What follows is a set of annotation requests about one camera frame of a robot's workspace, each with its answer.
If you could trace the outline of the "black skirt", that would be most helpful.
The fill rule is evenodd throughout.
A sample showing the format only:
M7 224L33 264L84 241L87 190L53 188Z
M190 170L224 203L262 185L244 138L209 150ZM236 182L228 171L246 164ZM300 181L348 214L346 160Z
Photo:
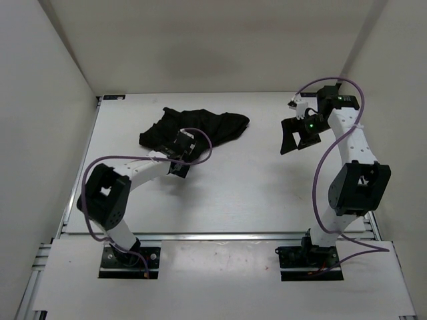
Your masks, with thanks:
M237 113L218 115L205 109L176 111L168 107L163 111L163 117L139 135L142 147L156 150L160 145L172 142L178 131L185 128L202 130L217 147L239 138L250 123L248 117Z

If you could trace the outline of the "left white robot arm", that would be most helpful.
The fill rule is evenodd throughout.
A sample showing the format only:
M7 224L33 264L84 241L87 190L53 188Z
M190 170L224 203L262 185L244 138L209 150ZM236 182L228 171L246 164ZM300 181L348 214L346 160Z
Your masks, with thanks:
M190 156L196 146L195 129L180 129L171 143L156 147L146 157L120 156L128 163L110 167L93 161L83 174L77 208L84 214L89 234L108 242L113 256L124 266L147 264L140 253L141 243L124 220L130 193L148 181L169 174L185 178Z

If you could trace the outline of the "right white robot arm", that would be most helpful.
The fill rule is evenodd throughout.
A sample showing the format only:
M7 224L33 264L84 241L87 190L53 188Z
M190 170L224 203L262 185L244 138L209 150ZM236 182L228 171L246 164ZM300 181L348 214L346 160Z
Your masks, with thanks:
M341 95L335 86L316 93L316 109L296 93L288 103L295 117L282 120L280 153L302 150L320 143L321 133L332 130L336 140L318 163L312 184L316 225L303 236L301 245L285 250L286 267L327 265L336 241L357 218L378 208L391 177L389 165L381 164L366 140L360 116L363 108L352 95ZM324 213L317 206L317 185L322 165L333 148L340 152L342 167L328 189Z

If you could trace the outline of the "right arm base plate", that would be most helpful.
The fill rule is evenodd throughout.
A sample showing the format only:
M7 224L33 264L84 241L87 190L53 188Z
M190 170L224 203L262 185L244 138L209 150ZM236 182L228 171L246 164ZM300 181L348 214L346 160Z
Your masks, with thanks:
M335 246L313 245L308 235L298 246L275 249L280 264L281 281L343 281Z

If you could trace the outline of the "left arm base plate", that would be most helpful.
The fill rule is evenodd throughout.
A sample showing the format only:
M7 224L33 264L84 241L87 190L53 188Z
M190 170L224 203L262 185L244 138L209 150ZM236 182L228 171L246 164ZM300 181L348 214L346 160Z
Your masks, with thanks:
M147 265L137 256L122 253L111 245L104 245L98 277L100 279L144 279L155 280L159 276L161 247L140 247L139 254Z

